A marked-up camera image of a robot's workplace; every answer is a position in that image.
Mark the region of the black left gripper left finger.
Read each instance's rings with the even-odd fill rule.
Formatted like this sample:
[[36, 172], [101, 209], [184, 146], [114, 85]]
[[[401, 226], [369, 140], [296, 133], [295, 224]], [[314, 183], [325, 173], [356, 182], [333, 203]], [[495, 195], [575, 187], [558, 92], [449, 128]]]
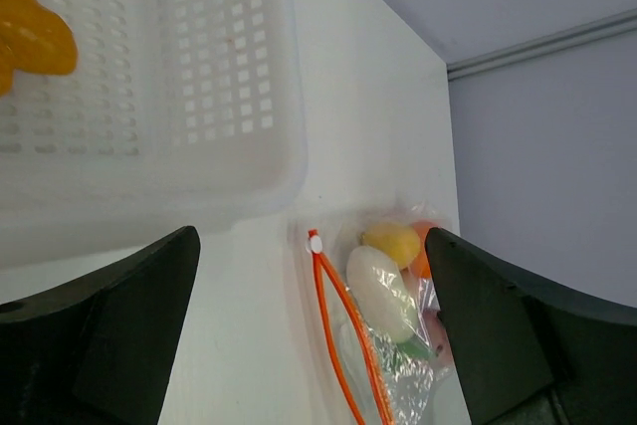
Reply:
[[155, 424], [200, 258], [180, 228], [1, 307], [4, 424]]

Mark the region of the clear zip top bag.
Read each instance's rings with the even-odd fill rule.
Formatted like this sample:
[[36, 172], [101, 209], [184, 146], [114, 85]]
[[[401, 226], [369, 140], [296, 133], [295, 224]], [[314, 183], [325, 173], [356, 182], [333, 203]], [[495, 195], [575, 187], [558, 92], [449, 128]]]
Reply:
[[468, 424], [424, 204], [294, 219], [289, 244], [320, 397], [336, 424]]

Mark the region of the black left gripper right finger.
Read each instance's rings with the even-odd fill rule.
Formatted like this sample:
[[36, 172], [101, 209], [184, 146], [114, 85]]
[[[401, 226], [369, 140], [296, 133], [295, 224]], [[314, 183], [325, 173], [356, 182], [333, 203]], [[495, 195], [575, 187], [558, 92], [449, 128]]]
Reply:
[[635, 423], [635, 309], [445, 229], [424, 247], [472, 423]]

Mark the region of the fake brown ginger root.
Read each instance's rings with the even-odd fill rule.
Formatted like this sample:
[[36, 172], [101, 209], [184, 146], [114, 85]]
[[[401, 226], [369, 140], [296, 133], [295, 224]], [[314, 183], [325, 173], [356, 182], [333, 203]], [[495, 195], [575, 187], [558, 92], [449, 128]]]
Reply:
[[72, 30], [38, 0], [1, 0], [1, 94], [7, 95], [17, 71], [66, 76], [79, 60]]

